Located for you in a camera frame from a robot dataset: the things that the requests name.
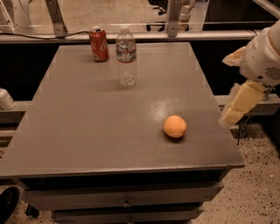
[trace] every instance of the can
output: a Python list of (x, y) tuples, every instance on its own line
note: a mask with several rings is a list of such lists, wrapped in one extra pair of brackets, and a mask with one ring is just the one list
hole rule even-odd
[(95, 61), (106, 61), (109, 59), (106, 32), (100, 26), (94, 26), (89, 31), (91, 49)]

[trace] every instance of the desk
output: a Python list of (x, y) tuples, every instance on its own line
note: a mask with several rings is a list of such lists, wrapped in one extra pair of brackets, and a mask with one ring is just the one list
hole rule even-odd
[[(58, 223), (186, 221), (244, 162), (188, 43), (137, 45), (137, 84), (121, 88), (115, 46), (61, 46), (0, 163), (24, 200)], [(188, 131), (163, 132), (179, 115)]]

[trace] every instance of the speckled floor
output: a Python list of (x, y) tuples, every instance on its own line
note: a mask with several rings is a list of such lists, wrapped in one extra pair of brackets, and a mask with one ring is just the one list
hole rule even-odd
[[(280, 159), (277, 146), (264, 132), (263, 126), (248, 127), (251, 140), (241, 139), (239, 149), (246, 166), (232, 170), (224, 179), (224, 188), (192, 224), (279, 224), (280, 223)], [(0, 186), (2, 192), (8, 185)], [(27, 205), (20, 200), (6, 224), (51, 224), (50, 212), (37, 219), (25, 214)]]

